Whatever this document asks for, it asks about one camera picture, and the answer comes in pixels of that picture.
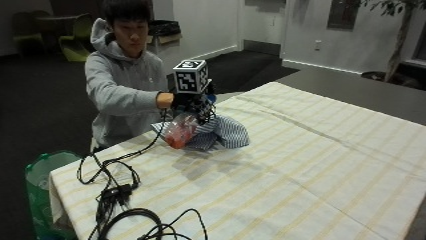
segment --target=person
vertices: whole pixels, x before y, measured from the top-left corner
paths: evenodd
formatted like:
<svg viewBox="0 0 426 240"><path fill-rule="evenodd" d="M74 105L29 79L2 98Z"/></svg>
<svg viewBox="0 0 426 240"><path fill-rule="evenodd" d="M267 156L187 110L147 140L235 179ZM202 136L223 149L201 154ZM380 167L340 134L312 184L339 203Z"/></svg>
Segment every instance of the person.
<svg viewBox="0 0 426 240"><path fill-rule="evenodd" d="M85 63L86 92L98 115L91 123L99 151L151 130L174 99L161 59L146 51L150 11L141 0L103 0L91 27L95 51Z"/></svg>

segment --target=green bag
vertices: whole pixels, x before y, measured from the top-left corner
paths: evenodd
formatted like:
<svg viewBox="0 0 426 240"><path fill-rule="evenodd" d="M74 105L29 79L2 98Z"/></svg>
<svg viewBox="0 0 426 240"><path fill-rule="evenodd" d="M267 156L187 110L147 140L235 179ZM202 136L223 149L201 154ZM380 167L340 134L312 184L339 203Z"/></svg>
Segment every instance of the green bag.
<svg viewBox="0 0 426 240"><path fill-rule="evenodd" d="M53 226L50 199L49 199L49 173L51 170L81 159L69 151L41 154L37 160L25 168L26 192L31 222L38 240L77 239L74 232Z"/></svg>

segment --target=white tablecloth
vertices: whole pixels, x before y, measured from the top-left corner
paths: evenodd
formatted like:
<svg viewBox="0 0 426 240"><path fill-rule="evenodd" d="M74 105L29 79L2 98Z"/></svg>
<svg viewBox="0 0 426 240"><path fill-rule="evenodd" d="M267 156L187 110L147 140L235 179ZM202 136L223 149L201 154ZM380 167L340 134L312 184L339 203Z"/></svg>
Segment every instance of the white tablecloth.
<svg viewBox="0 0 426 240"><path fill-rule="evenodd" d="M274 82L219 103L217 113L243 124L250 145L201 152L159 140L125 160L142 181L131 208L147 208L165 223L195 208L209 239L403 239L410 231L410 239L423 240L424 225L412 223L424 216L424 126ZM149 132L98 157L139 150L153 138ZM67 216L86 239L105 181L82 185L77 166L51 172L51 204L54 216ZM86 179L94 169L87 158ZM114 174L130 182L125 168ZM149 220L126 219L109 239L135 239L150 227ZM202 239L194 214L174 227Z"/></svg>

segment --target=striped cloth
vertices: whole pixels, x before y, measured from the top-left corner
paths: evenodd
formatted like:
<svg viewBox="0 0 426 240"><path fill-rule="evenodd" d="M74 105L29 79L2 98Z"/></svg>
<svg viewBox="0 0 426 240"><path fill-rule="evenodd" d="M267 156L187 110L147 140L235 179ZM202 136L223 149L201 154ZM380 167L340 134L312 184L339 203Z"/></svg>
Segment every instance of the striped cloth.
<svg viewBox="0 0 426 240"><path fill-rule="evenodd" d="M147 208L163 223L195 208L209 239L424 240L424 126L279 83L227 99L215 110L244 126L250 145L183 151L158 141L125 160L142 182L130 208ZM150 131L97 156L139 150L154 136ZM50 174L51 209L54 219L69 217L78 239L87 239L105 180L81 185L77 167ZM86 159L85 179L95 170ZM110 171L119 183L131 182L123 168ZM125 219L107 238L137 239L150 227L149 220ZM173 227L203 239L194 214Z"/></svg>
<svg viewBox="0 0 426 240"><path fill-rule="evenodd" d="M151 124L154 131L158 133L162 123ZM169 122L163 123L162 129L169 126ZM240 123L230 117L215 115L210 121L198 126L194 137L186 143L186 147L207 150L213 147L215 141L225 148L239 148L250 143L247 131Z"/></svg>

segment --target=black cable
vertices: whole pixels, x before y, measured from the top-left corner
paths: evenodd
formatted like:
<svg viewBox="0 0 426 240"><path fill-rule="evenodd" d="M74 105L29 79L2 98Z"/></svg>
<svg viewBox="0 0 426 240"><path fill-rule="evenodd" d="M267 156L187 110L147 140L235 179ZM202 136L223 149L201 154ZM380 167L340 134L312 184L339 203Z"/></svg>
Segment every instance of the black cable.
<svg viewBox="0 0 426 240"><path fill-rule="evenodd" d="M95 171L95 173L93 174L93 176L90 177L90 179L87 181L82 180L82 174L81 174L82 163L83 163L86 157L83 157L79 161L79 166L77 169L77 179L82 184L86 185L86 184L90 184L91 182L94 182L95 178L98 177L98 175L102 172L107 176L106 186L105 186L101 194L95 197L95 201L98 203L97 212L95 212L95 226L93 228L93 231L90 232L90 235L87 238L89 240L91 239L95 231L98 233L97 239L107 240L106 235L107 235L107 232L109 232L110 228L113 227L113 225L121 219L123 219L129 216L134 216L134 215L145 216L155 223L155 227L153 227L150 229L150 231L142 237L139 237L137 240L147 240L147 239L153 239L153 238L155 238L157 240L161 240L162 236L174 236L175 240L177 240L177 237L182 237L182 238L190 240L189 237L177 233L173 226L171 226L189 211L194 211L198 215L198 220L199 220L199 223L202 226L205 240L207 240L205 225L203 225L203 222L201 219L201 215L195 209L185 210L185 212L173 220L173 222L170 224L161 223L159 217L155 215L155 213L145 208L127 209L126 211L121 212L115 217L111 218L113 209L117 206L115 204L119 203L121 206L123 205L123 203L127 201L129 195L131 194L131 189L134 189L139 183L139 177L138 177L137 172L133 170L130 165L125 164L119 160L129 158L129 157L133 157L135 155L141 155L153 146L153 144L155 143L155 141L161 135L161 132L162 132L163 123L165 123L165 116L166 116L166 111L163 110L163 116L162 116L163 118L162 118L162 124L161 124L159 131L157 133L154 140L150 142L150 144L143 149L141 149L135 152L127 153L127 154L122 155L121 157L105 160L102 163L99 162L94 153L89 154L89 156L93 157L99 169ZM118 182L115 181L114 177L111 176L111 174L107 170L107 166L113 163L119 163L119 164L125 165L125 167L130 170L131 178L133 178L131 186L129 184L119 185ZM109 189L111 182L114 183L115 187ZM170 229L171 233L163 233L165 229Z"/></svg>
<svg viewBox="0 0 426 240"><path fill-rule="evenodd" d="M122 213L119 213L111 220L110 222L103 226L99 235L98 235L98 240L107 240L106 235L107 232L111 228L111 226L123 218L129 217L129 216L143 216L147 217L154 223L155 225L161 225L161 220L159 217L157 216L157 214L154 212L151 212L150 210L145 209L145 208L133 208L129 209L126 211L123 211ZM157 232L155 232L155 239L161 240L161 236L162 236L162 228L158 228Z"/></svg>

